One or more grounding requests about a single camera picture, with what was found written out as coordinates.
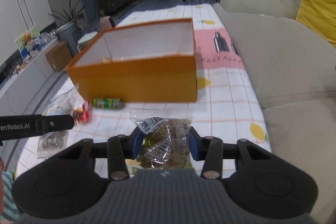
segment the open cardboard box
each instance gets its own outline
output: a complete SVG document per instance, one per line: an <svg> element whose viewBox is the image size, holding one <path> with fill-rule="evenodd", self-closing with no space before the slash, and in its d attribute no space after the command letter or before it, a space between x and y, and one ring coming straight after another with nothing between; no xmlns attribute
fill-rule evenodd
<svg viewBox="0 0 336 224"><path fill-rule="evenodd" d="M193 21L164 20L104 30L66 71L85 100L195 102Z"/></svg>

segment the sofa armrest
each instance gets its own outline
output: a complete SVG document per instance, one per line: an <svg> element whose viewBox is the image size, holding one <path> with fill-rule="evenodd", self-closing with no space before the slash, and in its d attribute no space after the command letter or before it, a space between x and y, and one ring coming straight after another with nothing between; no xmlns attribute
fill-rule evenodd
<svg viewBox="0 0 336 224"><path fill-rule="evenodd" d="M229 13L261 14L295 19L298 7L290 0L220 0Z"/></svg>

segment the clear plastic package of eggs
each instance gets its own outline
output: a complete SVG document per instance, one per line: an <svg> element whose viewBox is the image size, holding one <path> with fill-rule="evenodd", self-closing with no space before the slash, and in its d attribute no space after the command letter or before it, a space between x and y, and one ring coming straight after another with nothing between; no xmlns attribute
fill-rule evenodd
<svg viewBox="0 0 336 224"><path fill-rule="evenodd" d="M77 97L78 85L51 99L43 115L72 115ZM48 158L67 147L68 130L49 132L39 137L37 156Z"/></svg>

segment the green wrapped candy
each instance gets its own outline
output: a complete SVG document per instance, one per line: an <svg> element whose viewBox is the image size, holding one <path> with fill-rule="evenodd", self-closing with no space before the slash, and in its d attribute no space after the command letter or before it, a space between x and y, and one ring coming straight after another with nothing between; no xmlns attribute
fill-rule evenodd
<svg viewBox="0 0 336 224"><path fill-rule="evenodd" d="M112 108L121 109L124 107L125 103L120 99L115 98L98 98L91 101L93 107L96 108Z"/></svg>

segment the pink object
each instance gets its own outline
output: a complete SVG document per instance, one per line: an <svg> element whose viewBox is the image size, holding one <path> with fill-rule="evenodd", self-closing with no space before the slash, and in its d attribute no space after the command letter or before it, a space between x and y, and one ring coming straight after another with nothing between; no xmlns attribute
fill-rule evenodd
<svg viewBox="0 0 336 224"><path fill-rule="evenodd" d="M105 30L105 29L113 28L116 26L114 24L112 17L110 16L102 17L100 19L99 25L100 25L100 30Z"/></svg>
<svg viewBox="0 0 336 224"><path fill-rule="evenodd" d="M194 30L194 34L197 69L227 67L245 70L225 28Z"/></svg>

